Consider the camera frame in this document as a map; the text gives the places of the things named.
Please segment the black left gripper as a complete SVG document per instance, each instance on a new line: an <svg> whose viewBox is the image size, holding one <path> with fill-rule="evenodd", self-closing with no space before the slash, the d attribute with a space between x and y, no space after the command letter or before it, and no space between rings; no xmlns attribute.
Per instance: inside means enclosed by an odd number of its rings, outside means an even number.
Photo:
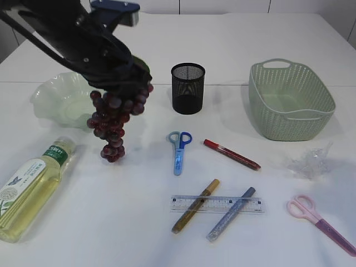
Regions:
<svg viewBox="0 0 356 267"><path fill-rule="evenodd" d="M87 11L37 15L36 32L94 88L135 97L152 80L149 66L133 62L126 45Z"/></svg>

